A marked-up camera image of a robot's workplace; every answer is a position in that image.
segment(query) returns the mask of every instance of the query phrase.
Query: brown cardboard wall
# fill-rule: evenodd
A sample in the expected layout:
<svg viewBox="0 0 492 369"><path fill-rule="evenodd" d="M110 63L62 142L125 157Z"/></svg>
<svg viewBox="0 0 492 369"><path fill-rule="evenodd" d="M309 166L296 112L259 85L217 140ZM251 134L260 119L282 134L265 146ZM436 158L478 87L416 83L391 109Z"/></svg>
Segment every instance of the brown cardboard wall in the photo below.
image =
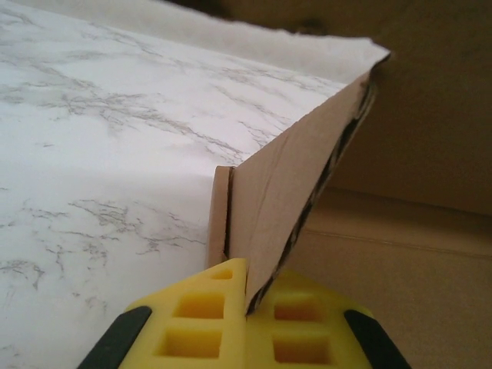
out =
<svg viewBox="0 0 492 369"><path fill-rule="evenodd" d="M291 266L372 310L415 369L490 366L492 261L304 233Z"/></svg>
<svg viewBox="0 0 492 369"><path fill-rule="evenodd" d="M492 218L326 191L288 263L372 310L414 368L486 368Z"/></svg>
<svg viewBox="0 0 492 369"><path fill-rule="evenodd" d="M330 32L371 37L394 58L331 185L491 215L492 2L399 1L378 24L382 2L349 3Z"/></svg>

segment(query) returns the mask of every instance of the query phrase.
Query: corrugated cardboard edge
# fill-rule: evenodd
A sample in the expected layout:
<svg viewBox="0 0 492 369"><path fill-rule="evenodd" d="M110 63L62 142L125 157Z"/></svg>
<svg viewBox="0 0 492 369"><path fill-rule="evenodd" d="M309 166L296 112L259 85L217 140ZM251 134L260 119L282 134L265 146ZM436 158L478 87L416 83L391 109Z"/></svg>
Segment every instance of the corrugated cardboard edge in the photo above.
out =
<svg viewBox="0 0 492 369"><path fill-rule="evenodd" d="M208 219L207 268L226 259L228 231L229 185L232 167L216 167Z"/></svg>
<svg viewBox="0 0 492 369"><path fill-rule="evenodd" d="M371 72L234 170L228 256L249 260L248 314L284 265L334 166L369 111L374 100Z"/></svg>

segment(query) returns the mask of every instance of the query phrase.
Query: cardboard box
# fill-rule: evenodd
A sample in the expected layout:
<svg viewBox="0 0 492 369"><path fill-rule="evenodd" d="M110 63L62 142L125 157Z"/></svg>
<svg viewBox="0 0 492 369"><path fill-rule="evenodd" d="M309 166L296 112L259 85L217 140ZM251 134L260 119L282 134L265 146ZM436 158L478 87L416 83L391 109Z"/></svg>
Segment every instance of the cardboard box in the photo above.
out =
<svg viewBox="0 0 492 369"><path fill-rule="evenodd" d="M412 4L404 24L430 21L416 12L423 2ZM402 27L387 32L418 35ZM443 70L442 55L422 46L420 57L362 75L237 168L217 169L208 263L249 260L245 313L288 266L371 309L413 368L489 367L490 104L473 98L488 87L472 70L456 75L470 60Z"/></svg>

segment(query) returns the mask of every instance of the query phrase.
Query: torn cardboard edge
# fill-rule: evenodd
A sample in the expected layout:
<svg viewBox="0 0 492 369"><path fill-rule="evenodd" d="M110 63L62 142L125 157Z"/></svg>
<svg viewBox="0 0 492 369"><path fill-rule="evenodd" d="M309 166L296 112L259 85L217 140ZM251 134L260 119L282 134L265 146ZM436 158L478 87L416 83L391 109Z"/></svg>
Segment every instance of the torn cardboard edge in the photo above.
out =
<svg viewBox="0 0 492 369"><path fill-rule="evenodd" d="M217 168L208 266L223 257L248 259L246 314L259 306L295 247L314 204L371 108L375 97L371 73L388 58L389 54L237 168Z"/></svg>

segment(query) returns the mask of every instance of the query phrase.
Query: cardboard flap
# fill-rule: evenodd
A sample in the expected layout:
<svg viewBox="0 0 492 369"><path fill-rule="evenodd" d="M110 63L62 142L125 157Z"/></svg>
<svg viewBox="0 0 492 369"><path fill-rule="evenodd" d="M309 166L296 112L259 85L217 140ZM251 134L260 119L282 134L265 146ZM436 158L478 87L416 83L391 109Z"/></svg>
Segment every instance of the cardboard flap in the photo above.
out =
<svg viewBox="0 0 492 369"><path fill-rule="evenodd" d="M312 205L373 100L370 72L305 115L233 172L230 258L249 260L248 313L294 247Z"/></svg>

